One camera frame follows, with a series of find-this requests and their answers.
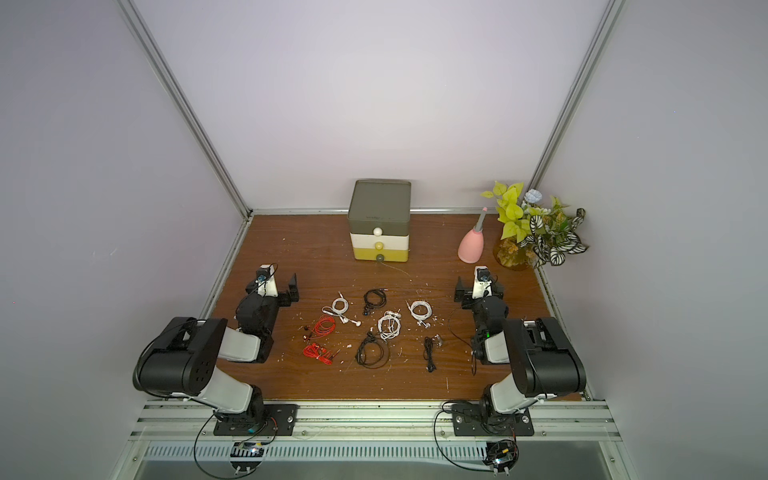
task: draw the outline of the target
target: pink vase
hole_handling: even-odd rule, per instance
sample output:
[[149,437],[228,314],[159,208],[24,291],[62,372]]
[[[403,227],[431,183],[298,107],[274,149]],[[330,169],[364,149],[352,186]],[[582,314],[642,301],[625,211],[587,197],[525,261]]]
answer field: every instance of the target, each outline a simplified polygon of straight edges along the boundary
[[475,263],[482,256],[482,248],[485,244],[482,236],[482,222],[487,211],[488,208],[482,209],[477,225],[464,235],[462,242],[458,245],[458,258],[462,262]]

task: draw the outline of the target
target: ventilation grille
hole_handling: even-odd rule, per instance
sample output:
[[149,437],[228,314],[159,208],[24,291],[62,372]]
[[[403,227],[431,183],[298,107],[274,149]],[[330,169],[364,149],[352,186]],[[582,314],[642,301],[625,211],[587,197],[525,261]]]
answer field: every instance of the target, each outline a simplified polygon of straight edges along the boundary
[[[152,442],[146,460],[184,460],[192,458],[193,442]],[[485,443],[451,441],[440,445],[451,459],[480,462],[485,458]],[[445,462],[431,442],[276,442],[265,447],[264,460],[291,462]],[[246,460],[242,452],[231,455],[233,442],[198,442],[197,459]]]
[[[197,459],[229,458],[232,442],[198,442]],[[147,460],[185,460],[192,458],[194,442],[152,442],[144,454]]]

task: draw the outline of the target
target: plant pot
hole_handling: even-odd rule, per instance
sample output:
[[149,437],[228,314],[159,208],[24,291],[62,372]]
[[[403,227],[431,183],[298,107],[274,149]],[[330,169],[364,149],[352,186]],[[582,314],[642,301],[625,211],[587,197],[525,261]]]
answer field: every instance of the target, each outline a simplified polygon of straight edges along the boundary
[[504,268],[525,270],[535,261],[536,254],[530,245],[520,247],[514,237],[509,237],[496,242],[493,246],[493,257]]

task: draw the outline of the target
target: drawer unit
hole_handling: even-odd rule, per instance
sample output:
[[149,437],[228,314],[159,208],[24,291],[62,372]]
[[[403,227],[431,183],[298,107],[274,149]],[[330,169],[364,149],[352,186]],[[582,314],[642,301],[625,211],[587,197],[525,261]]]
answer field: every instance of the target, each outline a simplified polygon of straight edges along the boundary
[[357,260],[408,260],[411,183],[358,180],[347,214]]

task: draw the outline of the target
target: wooden tabletop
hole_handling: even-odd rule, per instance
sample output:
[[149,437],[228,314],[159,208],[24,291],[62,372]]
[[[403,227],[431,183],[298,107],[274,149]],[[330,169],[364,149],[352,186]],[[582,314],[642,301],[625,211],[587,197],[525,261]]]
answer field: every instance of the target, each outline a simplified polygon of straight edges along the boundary
[[[469,340],[474,334],[472,313],[457,310],[453,292],[458,276],[472,285],[473,265],[458,259],[463,236],[472,229],[475,215],[412,215],[410,258],[406,263],[355,260],[349,228],[343,215],[259,216],[253,219],[240,253],[219,298],[215,317],[232,320],[245,286],[254,279],[259,265],[277,263],[279,291],[287,288],[296,273],[301,300],[280,309],[273,332],[272,352],[265,363],[235,363],[219,360],[218,366],[234,378],[262,389],[265,399],[479,399],[483,389],[504,379],[508,365],[478,364],[471,373],[470,349],[456,339],[451,328]],[[510,318],[549,316],[533,270],[515,272],[498,265],[491,249],[502,224],[494,217],[485,221],[485,251],[478,265],[487,265],[505,287],[504,300]],[[362,295],[373,288],[389,289],[383,309],[363,316]],[[318,340],[340,353],[328,366],[307,358],[304,326],[312,326],[341,292],[349,301],[349,318],[360,327],[336,322],[336,331]],[[432,326],[425,329],[411,317],[406,300],[425,300],[432,306]],[[399,310],[402,328],[389,341],[391,358],[380,369],[366,369],[355,361],[357,347],[384,314]],[[444,340],[435,348],[437,370],[427,372],[423,358],[424,337],[438,333]]]

